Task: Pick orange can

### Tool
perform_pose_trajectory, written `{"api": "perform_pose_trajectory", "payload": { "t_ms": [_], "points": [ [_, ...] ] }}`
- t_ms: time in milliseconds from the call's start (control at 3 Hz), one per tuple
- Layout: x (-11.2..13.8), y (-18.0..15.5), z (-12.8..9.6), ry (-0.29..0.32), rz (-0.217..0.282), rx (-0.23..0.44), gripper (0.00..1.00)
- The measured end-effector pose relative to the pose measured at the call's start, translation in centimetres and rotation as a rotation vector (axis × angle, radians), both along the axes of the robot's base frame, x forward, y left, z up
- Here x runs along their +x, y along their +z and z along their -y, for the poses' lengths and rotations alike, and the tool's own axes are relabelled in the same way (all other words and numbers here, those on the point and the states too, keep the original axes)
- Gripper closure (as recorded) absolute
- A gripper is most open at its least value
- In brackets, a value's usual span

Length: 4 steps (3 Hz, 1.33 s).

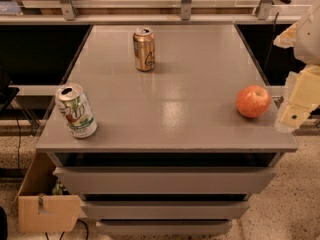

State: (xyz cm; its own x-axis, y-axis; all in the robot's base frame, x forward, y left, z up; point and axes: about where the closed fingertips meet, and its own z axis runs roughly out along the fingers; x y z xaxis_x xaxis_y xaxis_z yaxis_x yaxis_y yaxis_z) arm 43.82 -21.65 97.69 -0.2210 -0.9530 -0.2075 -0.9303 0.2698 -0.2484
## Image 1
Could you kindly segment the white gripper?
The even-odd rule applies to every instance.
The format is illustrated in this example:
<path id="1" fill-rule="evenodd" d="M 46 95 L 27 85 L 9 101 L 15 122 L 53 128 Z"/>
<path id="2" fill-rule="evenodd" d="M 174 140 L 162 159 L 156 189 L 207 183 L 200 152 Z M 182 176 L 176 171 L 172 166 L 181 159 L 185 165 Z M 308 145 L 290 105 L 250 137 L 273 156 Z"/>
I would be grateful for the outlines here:
<path id="1" fill-rule="evenodd" d="M 294 56 L 307 65 L 299 73 L 290 72 L 283 90 L 283 102 L 277 113 L 275 128 L 290 133 L 300 128 L 320 106 L 320 0 L 277 35 L 273 44 L 280 48 L 294 46 Z"/>

